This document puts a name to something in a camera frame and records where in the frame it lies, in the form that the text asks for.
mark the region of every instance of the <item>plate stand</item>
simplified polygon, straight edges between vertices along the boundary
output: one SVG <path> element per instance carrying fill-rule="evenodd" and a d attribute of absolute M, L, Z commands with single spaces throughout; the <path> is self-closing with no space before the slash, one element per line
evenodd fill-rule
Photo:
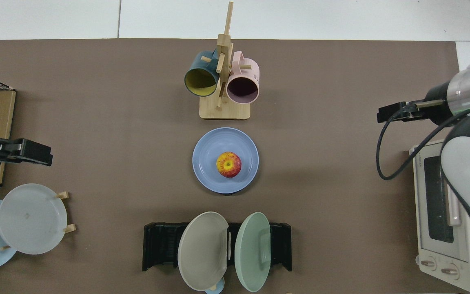
<path fill-rule="evenodd" d="M 188 222 L 153 222 L 145 225 L 142 246 L 142 271 L 145 272 L 158 264 L 172 264 L 174 268 L 179 266 L 177 249 L 187 225 Z M 235 240 L 237 240 L 241 225 L 241 223 L 235 222 L 228 224 L 228 235 L 226 236 L 228 266 L 235 264 L 233 253 L 235 252 Z M 284 222 L 271 222 L 269 227 L 271 232 L 271 266 L 282 264 L 290 272 L 291 226 Z"/>

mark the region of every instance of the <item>pink mug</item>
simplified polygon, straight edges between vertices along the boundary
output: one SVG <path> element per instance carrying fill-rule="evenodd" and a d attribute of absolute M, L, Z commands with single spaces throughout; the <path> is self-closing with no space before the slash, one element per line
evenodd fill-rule
<path fill-rule="evenodd" d="M 226 83 L 228 98 L 241 104 L 254 102 L 259 97 L 259 78 L 259 65 L 250 58 L 244 58 L 242 51 L 235 52 L 231 62 L 231 73 Z"/>

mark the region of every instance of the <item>white plate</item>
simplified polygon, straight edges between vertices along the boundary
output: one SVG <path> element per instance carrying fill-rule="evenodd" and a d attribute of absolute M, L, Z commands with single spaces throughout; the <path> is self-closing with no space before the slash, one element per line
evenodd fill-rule
<path fill-rule="evenodd" d="M 182 279 L 197 291 L 216 285 L 227 266 L 228 222 L 217 212 L 204 212 L 184 230 L 177 262 Z"/>
<path fill-rule="evenodd" d="M 240 283 L 249 292 L 264 285 L 271 266 L 271 229 L 262 212 L 244 220 L 235 240 L 235 270 Z"/>
<path fill-rule="evenodd" d="M 41 254 L 56 247 L 67 227 L 67 210 L 56 193 L 39 184 L 10 191 L 0 206 L 0 235 L 17 251 Z"/>

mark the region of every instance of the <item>oven handle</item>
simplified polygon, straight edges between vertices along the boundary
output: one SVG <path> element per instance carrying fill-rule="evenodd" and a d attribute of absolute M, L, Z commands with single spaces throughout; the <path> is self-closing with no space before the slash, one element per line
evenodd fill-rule
<path fill-rule="evenodd" d="M 459 201 L 456 194 L 451 189 L 449 184 L 447 186 L 447 197 L 446 197 L 446 210 L 447 210 L 447 224 L 451 227 L 458 227 L 462 225 L 460 219 L 460 208 Z"/>

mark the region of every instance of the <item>mug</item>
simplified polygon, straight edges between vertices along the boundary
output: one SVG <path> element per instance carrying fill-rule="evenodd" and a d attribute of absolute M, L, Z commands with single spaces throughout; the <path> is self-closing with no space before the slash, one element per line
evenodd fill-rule
<path fill-rule="evenodd" d="M 251 66 L 251 69 L 241 69 L 248 66 Z M 259 97 L 259 78 L 259 65 L 250 58 L 244 58 L 242 51 L 235 52 L 231 62 L 231 73 L 226 83 L 228 98 L 240 104 L 254 102 Z"/>
<path fill-rule="evenodd" d="M 197 54 L 192 66 L 184 75 L 186 88 L 201 97 L 213 94 L 219 80 L 219 74 L 216 72 L 218 63 L 217 49 Z"/>

